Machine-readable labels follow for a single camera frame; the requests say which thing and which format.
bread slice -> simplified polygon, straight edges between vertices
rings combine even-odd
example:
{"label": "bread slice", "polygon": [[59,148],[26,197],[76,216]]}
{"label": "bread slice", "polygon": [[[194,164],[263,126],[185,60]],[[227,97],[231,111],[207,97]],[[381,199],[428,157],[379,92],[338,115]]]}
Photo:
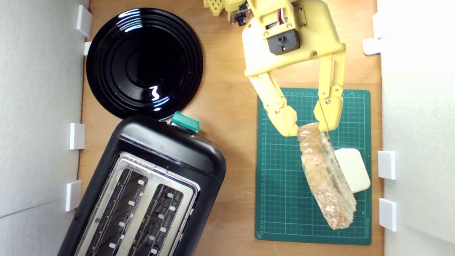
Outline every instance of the bread slice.
{"label": "bread slice", "polygon": [[332,229],[344,229],[353,221],[354,195],[341,171],[329,134],[319,131],[319,123],[298,128],[302,165],[313,196]]}

white wall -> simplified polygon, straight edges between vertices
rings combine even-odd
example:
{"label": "white wall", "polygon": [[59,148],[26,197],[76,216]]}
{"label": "white wall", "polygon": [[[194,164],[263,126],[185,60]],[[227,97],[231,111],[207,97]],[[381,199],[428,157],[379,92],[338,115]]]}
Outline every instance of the white wall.
{"label": "white wall", "polygon": [[381,38],[383,146],[396,152],[398,230],[386,256],[455,255],[455,28],[452,1],[378,0],[389,20]]}
{"label": "white wall", "polygon": [[89,0],[1,0],[0,256],[55,255],[74,215],[70,123],[81,120],[77,7]]}

green cutting mat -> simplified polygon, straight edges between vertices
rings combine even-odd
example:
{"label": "green cutting mat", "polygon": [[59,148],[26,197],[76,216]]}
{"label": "green cutting mat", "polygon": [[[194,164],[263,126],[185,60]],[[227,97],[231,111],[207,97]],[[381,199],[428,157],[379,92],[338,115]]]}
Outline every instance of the green cutting mat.
{"label": "green cutting mat", "polygon": [[[298,115],[297,125],[316,122],[313,108],[317,89],[282,88]],[[371,179],[370,93],[343,92],[339,127],[329,132],[335,149],[356,148]],[[297,137],[284,137],[258,107],[255,236],[260,240],[330,244],[371,244],[371,188],[355,194],[354,222],[332,230],[324,219],[305,179]]]}

wooden table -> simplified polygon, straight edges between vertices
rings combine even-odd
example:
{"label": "wooden table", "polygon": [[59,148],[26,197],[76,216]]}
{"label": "wooden table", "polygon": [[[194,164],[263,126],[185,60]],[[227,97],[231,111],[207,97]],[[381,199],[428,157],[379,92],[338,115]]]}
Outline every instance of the wooden table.
{"label": "wooden table", "polygon": [[[339,37],[347,44],[344,85],[371,91],[373,234],[371,246],[342,246],[258,241],[254,238],[257,95],[244,76],[241,31],[230,26],[226,12],[213,17],[202,0],[91,0],[92,36],[113,16],[138,7],[156,7],[186,20],[200,38],[204,75],[196,96],[182,111],[201,122],[201,129],[223,153],[227,172],[195,255],[369,255],[384,254],[384,230],[379,226],[378,198],[383,185],[377,173],[381,138],[381,75],[379,56],[365,56],[362,40],[373,36],[375,0],[327,0]],[[282,87],[317,87],[318,61],[274,72]],[[82,122],[86,149],[81,151],[79,179],[83,190],[93,174],[119,119],[93,97],[84,78]]]}

yellow robotic arm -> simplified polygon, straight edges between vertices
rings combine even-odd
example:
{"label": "yellow robotic arm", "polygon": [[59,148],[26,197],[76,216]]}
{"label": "yellow robotic arm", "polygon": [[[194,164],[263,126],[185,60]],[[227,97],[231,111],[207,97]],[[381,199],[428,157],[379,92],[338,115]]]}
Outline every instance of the yellow robotic arm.
{"label": "yellow robotic arm", "polygon": [[229,19],[245,24],[242,32],[247,76],[258,93],[268,117],[283,136],[297,135],[297,113],[287,105],[271,72],[320,58],[319,100],[314,115],[319,130],[338,127],[343,107],[346,45],[341,43],[329,9],[322,0],[225,0]]}

